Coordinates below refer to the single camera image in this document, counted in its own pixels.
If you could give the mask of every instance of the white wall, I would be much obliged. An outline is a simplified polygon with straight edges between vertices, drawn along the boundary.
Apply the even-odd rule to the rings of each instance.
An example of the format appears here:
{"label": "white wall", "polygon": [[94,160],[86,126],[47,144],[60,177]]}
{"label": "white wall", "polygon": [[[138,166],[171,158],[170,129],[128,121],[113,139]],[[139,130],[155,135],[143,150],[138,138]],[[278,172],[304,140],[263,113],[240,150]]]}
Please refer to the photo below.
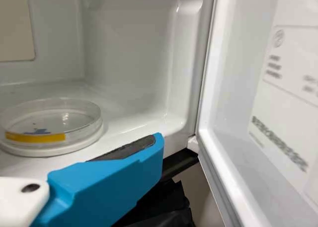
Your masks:
{"label": "white wall", "polygon": [[0,63],[0,85],[83,77],[78,0],[28,1],[35,60]]}

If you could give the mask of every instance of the label sticker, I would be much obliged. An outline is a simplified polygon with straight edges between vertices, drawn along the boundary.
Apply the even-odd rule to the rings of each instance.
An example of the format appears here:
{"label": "label sticker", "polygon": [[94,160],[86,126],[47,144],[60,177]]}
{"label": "label sticker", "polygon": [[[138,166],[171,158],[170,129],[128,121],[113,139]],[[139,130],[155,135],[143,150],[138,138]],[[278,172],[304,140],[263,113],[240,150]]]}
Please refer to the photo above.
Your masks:
{"label": "label sticker", "polygon": [[[248,133],[300,195],[318,206],[318,26],[301,19],[309,17],[305,1],[278,2]],[[292,6],[302,16],[288,20]]]}
{"label": "label sticker", "polygon": [[65,140],[65,134],[49,134],[49,135],[34,135],[34,134],[17,134],[6,132],[5,138],[23,143],[53,143]]}

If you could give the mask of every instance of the blue marking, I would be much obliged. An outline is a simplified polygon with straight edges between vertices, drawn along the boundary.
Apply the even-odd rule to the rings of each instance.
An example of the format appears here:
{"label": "blue marking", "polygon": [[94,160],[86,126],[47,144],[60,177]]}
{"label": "blue marking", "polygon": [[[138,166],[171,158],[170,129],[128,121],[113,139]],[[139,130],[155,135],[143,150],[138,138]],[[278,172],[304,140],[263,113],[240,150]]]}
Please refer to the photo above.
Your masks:
{"label": "blue marking", "polygon": [[50,134],[51,132],[47,131],[47,129],[37,129],[34,132],[24,132],[24,134],[31,134],[31,135],[35,135],[35,134]]}

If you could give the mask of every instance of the clear plastic dish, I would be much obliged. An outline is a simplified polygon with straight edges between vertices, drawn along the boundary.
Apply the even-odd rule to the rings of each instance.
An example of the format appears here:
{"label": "clear plastic dish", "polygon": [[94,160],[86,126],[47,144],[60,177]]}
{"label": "clear plastic dish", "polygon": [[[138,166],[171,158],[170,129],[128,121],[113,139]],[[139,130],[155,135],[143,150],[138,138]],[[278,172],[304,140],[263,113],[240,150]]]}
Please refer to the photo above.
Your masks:
{"label": "clear plastic dish", "polygon": [[28,101],[0,115],[0,147],[21,156],[53,156],[77,151],[103,134],[100,108],[86,100]]}

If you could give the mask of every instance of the open door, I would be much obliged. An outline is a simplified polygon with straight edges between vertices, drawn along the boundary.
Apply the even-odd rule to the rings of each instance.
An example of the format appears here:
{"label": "open door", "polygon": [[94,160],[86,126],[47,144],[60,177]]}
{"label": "open door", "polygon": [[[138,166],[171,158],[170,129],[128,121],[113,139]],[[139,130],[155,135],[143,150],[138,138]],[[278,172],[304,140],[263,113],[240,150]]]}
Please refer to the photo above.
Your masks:
{"label": "open door", "polygon": [[300,16],[296,12],[304,4],[311,4],[303,6],[310,15],[317,14],[313,6],[318,0],[215,2],[196,135],[200,162],[226,227],[318,224],[317,206],[248,133],[273,21],[278,10],[294,2],[297,6],[284,8],[284,18],[289,11]]}

